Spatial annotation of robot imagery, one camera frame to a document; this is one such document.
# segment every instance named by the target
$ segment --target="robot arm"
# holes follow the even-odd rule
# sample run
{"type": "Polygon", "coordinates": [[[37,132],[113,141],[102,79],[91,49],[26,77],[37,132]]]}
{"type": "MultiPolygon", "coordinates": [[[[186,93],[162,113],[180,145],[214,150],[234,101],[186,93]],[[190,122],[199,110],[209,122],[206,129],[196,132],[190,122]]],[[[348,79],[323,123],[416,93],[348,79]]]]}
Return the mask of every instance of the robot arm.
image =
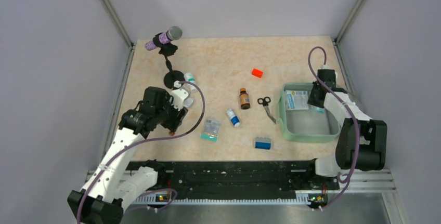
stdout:
{"type": "Polygon", "coordinates": [[[383,169],[386,156],[386,123],[381,120],[373,120],[364,114],[358,106],[351,101],[347,92],[336,86],[334,70],[320,69],[317,72],[317,76],[331,88],[343,102],[340,102],[333,94],[329,93],[319,82],[313,82],[313,89],[308,103],[327,109],[334,115],[342,128],[335,155],[317,159],[316,173],[323,176],[336,176],[340,169],[349,169],[351,167],[355,152],[356,133],[354,122],[345,105],[353,112],[360,130],[361,142],[355,168],[364,171],[383,169]]]}
{"type": "Polygon", "coordinates": [[[157,184],[158,169],[141,167],[129,180],[120,184],[121,177],[127,168],[136,148],[128,149],[119,155],[109,165],[108,162],[121,150],[144,140],[158,124],[169,129],[174,135],[181,125],[187,109],[183,102],[190,92],[175,83],[177,89],[170,94],[157,87],[148,87],[144,98],[135,109],[128,110],[122,116],[119,129],[116,131],[112,144],[106,155],[98,165],[92,178],[86,182],[81,190],[72,190],[68,197],[69,206],[76,215],[80,201],[86,197],[82,211],[81,222],[85,224],[120,223],[123,213],[128,206],[144,191],[157,184]],[[87,195],[86,190],[91,186],[94,177],[101,171],[103,174],[87,195]]]}

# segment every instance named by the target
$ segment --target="marble tabletop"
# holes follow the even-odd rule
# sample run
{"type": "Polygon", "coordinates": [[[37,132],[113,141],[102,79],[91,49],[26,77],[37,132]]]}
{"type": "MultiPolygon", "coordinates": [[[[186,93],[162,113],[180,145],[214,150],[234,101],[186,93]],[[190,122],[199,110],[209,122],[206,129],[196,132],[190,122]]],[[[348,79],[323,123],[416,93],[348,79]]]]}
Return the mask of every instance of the marble tabletop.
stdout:
{"type": "MultiPolygon", "coordinates": [[[[145,88],[165,88],[164,75],[168,72],[164,57],[158,49],[147,51],[148,40],[139,40],[128,75],[119,119],[142,99],[145,88]]],[[[307,57],[315,46],[322,46],[328,55],[327,64],[339,74],[332,40],[329,36],[306,37],[247,37],[247,38],[187,38],[173,41],[178,51],[169,59],[174,70],[191,72],[206,100],[205,117],[189,135],[168,141],[145,143],[138,147],[133,161],[158,159],[160,161],[274,161],[310,160],[334,152],[336,140],[328,143],[297,143],[285,140],[280,123],[274,125],[257,98],[269,96],[271,113],[277,118],[277,101],[282,86],[288,82],[312,82],[307,57]],[[253,68],[263,71],[262,78],[251,75],[253,68]],[[250,95],[251,108],[239,107],[239,89],[245,87],[250,95]],[[226,110],[233,108],[242,127],[234,128],[226,110]],[[200,138],[206,118],[221,121],[219,139],[211,142],[200,138]],[[271,138],[270,150],[255,149],[255,137],[271,138]]],[[[312,64],[318,69],[323,54],[314,52],[312,64]]],[[[343,77],[337,83],[344,87],[343,77]]],[[[202,101],[199,93],[192,93],[193,106],[189,109],[177,135],[189,130],[199,118],[202,101]]],[[[168,130],[158,126],[149,138],[168,136],[168,130]]]]}

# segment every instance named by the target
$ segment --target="green container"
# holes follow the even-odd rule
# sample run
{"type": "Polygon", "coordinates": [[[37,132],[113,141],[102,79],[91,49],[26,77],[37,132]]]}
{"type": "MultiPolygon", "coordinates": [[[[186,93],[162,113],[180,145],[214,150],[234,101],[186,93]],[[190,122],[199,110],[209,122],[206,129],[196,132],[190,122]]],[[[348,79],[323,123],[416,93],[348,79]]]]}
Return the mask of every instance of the green container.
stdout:
{"type": "Polygon", "coordinates": [[[283,137],[293,142],[330,142],[340,134],[340,127],[328,110],[286,110],[286,90],[305,90],[309,93],[312,83],[286,83],[279,99],[279,121],[283,137]]]}

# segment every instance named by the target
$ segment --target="purple microphone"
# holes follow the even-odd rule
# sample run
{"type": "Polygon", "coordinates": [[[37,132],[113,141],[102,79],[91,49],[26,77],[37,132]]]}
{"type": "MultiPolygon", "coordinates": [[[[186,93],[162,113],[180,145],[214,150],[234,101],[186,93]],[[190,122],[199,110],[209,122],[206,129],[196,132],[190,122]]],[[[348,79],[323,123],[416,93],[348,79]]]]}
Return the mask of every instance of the purple microphone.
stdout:
{"type": "Polygon", "coordinates": [[[146,43],[146,49],[152,51],[157,47],[161,47],[171,41],[175,41],[182,37],[182,30],[179,27],[171,27],[167,32],[160,33],[153,37],[153,39],[146,43]]]}

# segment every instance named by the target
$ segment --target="metal floor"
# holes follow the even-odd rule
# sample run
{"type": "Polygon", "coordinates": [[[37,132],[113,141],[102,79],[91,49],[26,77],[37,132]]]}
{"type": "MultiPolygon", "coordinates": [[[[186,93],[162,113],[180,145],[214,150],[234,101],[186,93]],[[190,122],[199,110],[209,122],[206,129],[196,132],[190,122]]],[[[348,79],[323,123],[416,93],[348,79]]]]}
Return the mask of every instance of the metal floor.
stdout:
{"type": "Polygon", "coordinates": [[[232,206],[175,205],[158,214],[135,210],[121,224],[390,224],[381,194],[345,194],[324,212],[311,212],[302,205],[232,206]]]}

